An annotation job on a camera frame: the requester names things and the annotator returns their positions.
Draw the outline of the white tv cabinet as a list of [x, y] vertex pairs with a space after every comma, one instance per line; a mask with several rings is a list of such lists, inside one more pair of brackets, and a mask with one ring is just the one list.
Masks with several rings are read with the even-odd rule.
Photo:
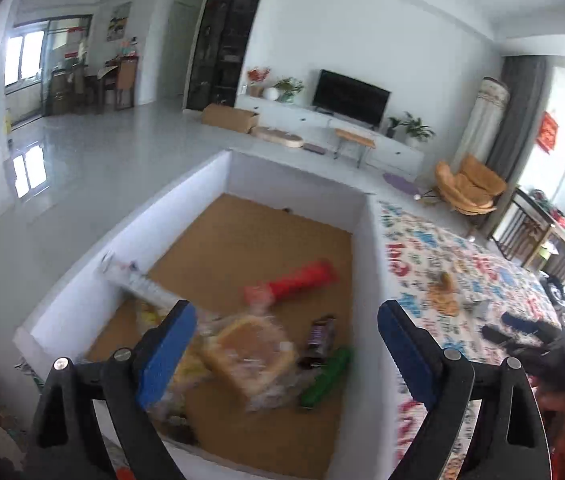
[[[366, 155], [363, 165], [394, 172], [410, 181], [415, 181], [420, 174], [424, 154], [416, 148], [411, 148], [381, 133], [356, 126], [352, 122], [345, 122], [343, 119], [293, 104], [267, 101], [252, 96], [238, 96], [235, 107], [258, 113], [260, 125], [263, 127], [297, 134], [302, 136], [305, 142], [319, 145], [332, 154], [337, 149], [335, 128], [367, 136], [375, 141], [375, 149]], [[357, 146], [353, 143], [346, 144], [342, 155], [357, 160]]]

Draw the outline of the green potted plant right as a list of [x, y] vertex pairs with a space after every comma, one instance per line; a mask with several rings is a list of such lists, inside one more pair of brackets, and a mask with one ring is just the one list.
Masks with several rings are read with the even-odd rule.
[[433, 129], [421, 117], [413, 116], [409, 112], [405, 112], [401, 117], [389, 118], [386, 136], [393, 138], [399, 129], [404, 130], [405, 143], [412, 148], [420, 148], [436, 136]]

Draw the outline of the cardboard box on floor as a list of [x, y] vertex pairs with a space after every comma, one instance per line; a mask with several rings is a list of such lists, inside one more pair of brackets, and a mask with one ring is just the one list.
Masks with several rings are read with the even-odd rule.
[[201, 120], [204, 125], [249, 134], [258, 126], [260, 115], [252, 110], [211, 103], [202, 110]]

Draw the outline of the dark wooden side table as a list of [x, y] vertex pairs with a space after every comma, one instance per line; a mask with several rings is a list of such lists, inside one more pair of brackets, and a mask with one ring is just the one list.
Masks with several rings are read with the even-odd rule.
[[529, 193], [514, 190], [489, 237], [507, 260], [565, 286], [565, 229]]

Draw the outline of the snickers chocolate bar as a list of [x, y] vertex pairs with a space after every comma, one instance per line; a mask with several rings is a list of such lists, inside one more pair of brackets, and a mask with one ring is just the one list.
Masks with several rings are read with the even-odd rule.
[[327, 314], [311, 323], [307, 343], [297, 365], [302, 370], [321, 367], [330, 356], [335, 336], [335, 316]]

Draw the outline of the bagged bread loaf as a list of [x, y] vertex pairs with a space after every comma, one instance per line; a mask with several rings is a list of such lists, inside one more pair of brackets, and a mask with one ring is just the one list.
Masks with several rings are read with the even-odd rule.
[[199, 325], [204, 365], [240, 396], [246, 410], [272, 410], [297, 385], [296, 345], [271, 315], [212, 316]]

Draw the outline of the potted plant with white vase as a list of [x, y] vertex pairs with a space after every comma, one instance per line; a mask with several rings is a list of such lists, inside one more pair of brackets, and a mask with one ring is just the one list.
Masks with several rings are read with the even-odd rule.
[[304, 90], [302, 80], [294, 77], [280, 79], [273, 87], [265, 88], [262, 97], [268, 101], [292, 103], [295, 97]]

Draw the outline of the orange lounge chair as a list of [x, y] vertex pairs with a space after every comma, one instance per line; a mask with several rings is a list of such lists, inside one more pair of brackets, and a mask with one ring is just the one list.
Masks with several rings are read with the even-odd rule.
[[508, 187], [505, 180], [471, 154], [461, 160], [456, 174], [445, 160], [436, 164], [434, 174], [439, 196], [468, 217], [495, 211], [496, 198]]

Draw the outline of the red flower decoration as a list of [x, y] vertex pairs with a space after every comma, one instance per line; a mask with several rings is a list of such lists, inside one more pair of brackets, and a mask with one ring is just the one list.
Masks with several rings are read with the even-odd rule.
[[265, 89], [265, 82], [272, 70], [269, 67], [253, 67], [247, 71], [248, 95], [258, 98]]

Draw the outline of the white silver snack packet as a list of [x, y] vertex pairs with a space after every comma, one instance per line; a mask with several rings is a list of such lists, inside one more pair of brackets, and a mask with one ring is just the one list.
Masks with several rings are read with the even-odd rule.
[[491, 299], [469, 299], [463, 305], [468, 315], [483, 322], [488, 320], [489, 311], [491, 311]]

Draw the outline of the orange candy packet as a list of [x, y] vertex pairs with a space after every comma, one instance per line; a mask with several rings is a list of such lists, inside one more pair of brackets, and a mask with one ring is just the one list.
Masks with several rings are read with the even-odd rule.
[[450, 273], [439, 272], [427, 285], [427, 299], [431, 306], [442, 315], [456, 318], [460, 312], [456, 282]]

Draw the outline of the black flat television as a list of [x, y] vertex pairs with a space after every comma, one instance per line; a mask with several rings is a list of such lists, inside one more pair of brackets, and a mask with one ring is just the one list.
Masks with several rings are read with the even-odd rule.
[[331, 70], [321, 70], [313, 96], [316, 110], [324, 110], [362, 122], [381, 125], [391, 92]]

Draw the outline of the dark glass display cabinet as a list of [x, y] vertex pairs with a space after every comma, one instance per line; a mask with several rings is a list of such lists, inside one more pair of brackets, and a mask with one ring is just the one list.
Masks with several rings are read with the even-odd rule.
[[235, 104], [258, 3], [205, 0], [190, 63], [188, 110]]

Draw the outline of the green sausage snack stick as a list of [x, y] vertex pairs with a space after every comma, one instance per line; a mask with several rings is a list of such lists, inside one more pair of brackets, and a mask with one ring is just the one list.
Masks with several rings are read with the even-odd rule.
[[352, 362], [352, 357], [353, 349], [351, 347], [337, 348], [325, 362], [325, 366], [322, 367], [314, 382], [299, 395], [297, 405], [302, 410], [314, 410], [344, 377], [349, 364]]

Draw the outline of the small wooden bench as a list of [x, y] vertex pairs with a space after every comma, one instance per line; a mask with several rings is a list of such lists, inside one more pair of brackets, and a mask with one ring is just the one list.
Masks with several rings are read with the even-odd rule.
[[334, 159], [338, 159], [348, 143], [353, 143], [358, 148], [358, 158], [356, 167], [359, 168], [363, 165], [366, 155], [375, 149], [375, 141], [367, 138], [367, 136], [360, 136], [357, 133], [352, 133], [340, 128], [335, 128], [334, 133], [337, 136], [337, 149], [334, 152]]

